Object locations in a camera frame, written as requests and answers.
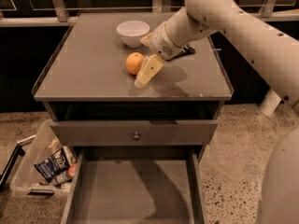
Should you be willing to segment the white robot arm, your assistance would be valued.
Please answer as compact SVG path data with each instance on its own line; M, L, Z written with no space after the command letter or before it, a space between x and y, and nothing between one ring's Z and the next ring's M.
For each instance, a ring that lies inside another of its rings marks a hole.
M299 44L234 0L185 0L141 43L169 61L213 30L223 34L286 105L299 106ZM263 177L256 224L299 224L299 128L281 138Z

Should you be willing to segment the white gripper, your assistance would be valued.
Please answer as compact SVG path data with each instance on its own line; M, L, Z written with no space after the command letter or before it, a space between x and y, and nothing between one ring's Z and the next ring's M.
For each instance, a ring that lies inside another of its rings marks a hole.
M137 88L143 88L150 82L163 68L164 60L171 60L182 51L183 46L175 43L173 35L176 35L176 33L172 31L173 28L174 25L171 25L169 21L164 21L152 33L140 39L140 42L146 47L149 46L154 54L146 56L141 64L135 78Z

